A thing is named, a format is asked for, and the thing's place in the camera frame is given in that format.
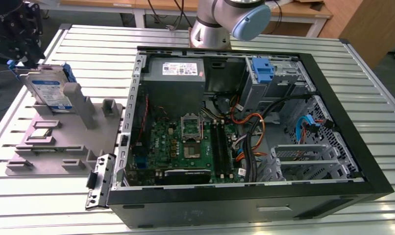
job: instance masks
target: metal plate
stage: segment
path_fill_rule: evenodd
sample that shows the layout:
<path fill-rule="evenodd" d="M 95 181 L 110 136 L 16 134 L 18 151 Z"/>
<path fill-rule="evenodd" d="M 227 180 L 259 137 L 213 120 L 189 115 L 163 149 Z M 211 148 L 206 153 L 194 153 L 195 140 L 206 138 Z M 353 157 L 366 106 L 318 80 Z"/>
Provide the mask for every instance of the metal plate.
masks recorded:
<path fill-rule="evenodd" d="M 369 148 L 395 189 L 395 100 L 351 47 L 335 39 L 267 36 L 251 42 L 231 39 L 233 49 L 311 53 Z M 92 102 L 115 98 L 127 103 L 138 46 L 187 47 L 187 31 L 74 25 L 59 31 L 47 61 L 67 61 Z M 0 123 L 0 233 L 86 234 L 139 232 L 129 229 L 111 210 L 84 211 L 86 177 L 7 177 L 14 156 L 31 124 L 34 98 L 26 88 Z M 261 224 L 142 229 L 151 234 L 395 234 L 395 193 L 355 204 L 318 220 Z"/>

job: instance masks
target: wire bundle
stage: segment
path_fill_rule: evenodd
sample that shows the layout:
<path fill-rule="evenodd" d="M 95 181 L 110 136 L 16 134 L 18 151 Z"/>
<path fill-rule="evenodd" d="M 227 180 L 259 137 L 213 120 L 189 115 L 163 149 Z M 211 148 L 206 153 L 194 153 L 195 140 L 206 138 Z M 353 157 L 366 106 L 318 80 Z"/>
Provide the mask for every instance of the wire bundle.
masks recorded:
<path fill-rule="evenodd" d="M 267 115 L 274 111 L 279 105 L 282 105 L 285 102 L 287 102 L 291 99 L 310 99 L 313 97 L 311 94 L 302 94 L 302 95 L 291 95 L 287 97 L 283 97 L 278 99 L 275 102 L 273 102 L 269 107 L 262 111 L 261 116 L 262 119 L 267 117 Z M 247 132 L 247 136 L 243 143 L 243 153 L 246 158 L 246 182 L 257 182 L 258 180 L 258 163 L 257 163 L 257 157 L 254 153 L 254 149 L 251 147 L 251 136 L 257 130 L 257 127 L 259 125 L 259 122 L 254 122 L 250 131 Z"/>

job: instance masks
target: motherboard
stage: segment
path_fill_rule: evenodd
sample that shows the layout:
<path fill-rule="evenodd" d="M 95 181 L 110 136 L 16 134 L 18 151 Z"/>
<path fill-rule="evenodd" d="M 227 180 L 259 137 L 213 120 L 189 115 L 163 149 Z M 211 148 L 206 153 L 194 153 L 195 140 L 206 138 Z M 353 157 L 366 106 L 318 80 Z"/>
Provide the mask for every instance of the motherboard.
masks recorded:
<path fill-rule="evenodd" d="M 215 136 L 215 128 L 223 129 L 223 137 Z M 149 154 L 135 155 L 137 170 L 129 171 L 130 185 L 183 184 L 187 175 L 194 175 L 190 179 L 198 181 L 197 184 L 243 181 L 238 174 L 239 168 L 234 168 L 229 148 L 235 134 L 237 127 L 233 124 L 201 119 L 194 122 L 193 118 L 155 121 Z M 218 154 L 221 147 L 227 150 L 227 154 Z"/>

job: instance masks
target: metal bracket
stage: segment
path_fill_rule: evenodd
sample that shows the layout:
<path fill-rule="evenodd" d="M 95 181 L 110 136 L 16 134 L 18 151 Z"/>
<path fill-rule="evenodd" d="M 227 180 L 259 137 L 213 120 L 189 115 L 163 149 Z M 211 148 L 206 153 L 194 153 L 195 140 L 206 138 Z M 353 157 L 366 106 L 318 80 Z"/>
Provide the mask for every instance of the metal bracket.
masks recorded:
<path fill-rule="evenodd" d="M 87 181 L 88 196 L 86 210 L 108 209 L 107 198 L 112 187 L 111 179 L 114 174 L 117 156 L 106 154 L 98 158 L 95 171 L 91 172 Z"/>

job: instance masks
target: blue clip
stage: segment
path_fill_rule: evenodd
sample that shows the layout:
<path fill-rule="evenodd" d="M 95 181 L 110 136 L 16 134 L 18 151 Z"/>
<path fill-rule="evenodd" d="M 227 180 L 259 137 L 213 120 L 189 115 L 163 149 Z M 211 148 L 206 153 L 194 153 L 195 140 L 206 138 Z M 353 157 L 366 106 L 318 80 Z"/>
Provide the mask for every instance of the blue clip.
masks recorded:
<path fill-rule="evenodd" d="M 16 79 L 18 79 L 18 81 L 20 82 L 20 76 L 19 76 L 19 74 L 15 72 L 15 68 L 16 68 L 16 62 L 18 61 L 14 61 L 14 60 L 8 60 L 7 61 L 7 64 L 8 64 L 8 70 L 14 73 L 14 75 L 15 75 L 15 77 L 16 77 Z"/>
<path fill-rule="evenodd" d="M 67 78 L 68 78 L 68 81 L 70 82 L 76 82 L 76 80 L 75 80 L 75 76 L 74 76 L 74 74 L 72 74 L 72 70 L 71 70 L 71 66 L 70 66 L 70 64 L 64 64 L 63 65 L 63 70 L 64 70 L 64 72 L 66 72 L 66 75 L 67 75 Z"/>
<path fill-rule="evenodd" d="M 266 58 L 253 58 L 253 69 L 258 75 L 259 83 L 270 83 L 275 76 L 275 67 Z"/>

